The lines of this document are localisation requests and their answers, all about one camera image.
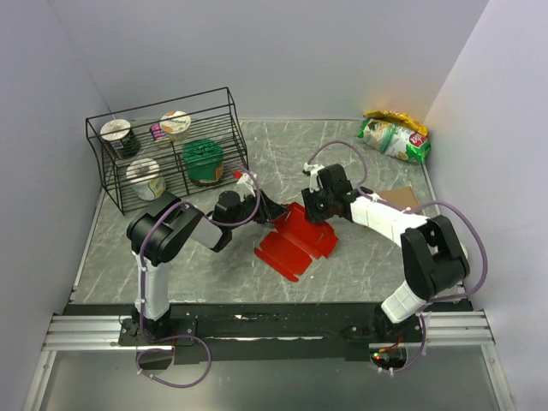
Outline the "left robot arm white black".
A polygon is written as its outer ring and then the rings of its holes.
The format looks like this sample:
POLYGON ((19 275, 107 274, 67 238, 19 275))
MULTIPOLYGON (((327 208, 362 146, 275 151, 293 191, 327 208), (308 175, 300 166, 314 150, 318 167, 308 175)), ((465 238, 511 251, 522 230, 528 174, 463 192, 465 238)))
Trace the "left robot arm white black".
POLYGON ((271 200, 263 191, 243 197, 232 190, 223 191, 207 213, 171 192, 153 200, 126 231, 138 267, 132 319, 140 335, 151 344, 159 344, 170 335, 171 261, 187 241, 218 253, 231 242, 233 229, 246 223, 274 223, 288 212, 287 205, 271 200))

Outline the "red paper box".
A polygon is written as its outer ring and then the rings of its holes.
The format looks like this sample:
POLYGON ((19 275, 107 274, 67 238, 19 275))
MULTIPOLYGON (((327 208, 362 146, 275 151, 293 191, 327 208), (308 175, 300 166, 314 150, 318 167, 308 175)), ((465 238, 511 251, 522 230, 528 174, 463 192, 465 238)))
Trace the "red paper box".
POLYGON ((304 206, 296 202, 274 221, 274 228, 254 253, 290 282, 298 282, 313 259, 329 258, 338 243, 328 223, 309 223, 304 206))

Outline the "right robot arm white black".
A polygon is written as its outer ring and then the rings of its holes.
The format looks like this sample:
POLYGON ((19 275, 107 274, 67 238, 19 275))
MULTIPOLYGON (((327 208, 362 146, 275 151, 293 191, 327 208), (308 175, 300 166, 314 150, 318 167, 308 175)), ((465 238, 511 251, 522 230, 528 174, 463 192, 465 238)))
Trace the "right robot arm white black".
POLYGON ((440 292, 464 280, 468 258, 452 222, 395 207, 382 196, 354 188, 340 164, 304 164, 309 187, 301 191, 305 219, 320 224, 338 216, 371 229, 402 252, 402 284, 374 309, 373 329, 387 342, 403 333, 404 323, 440 292))

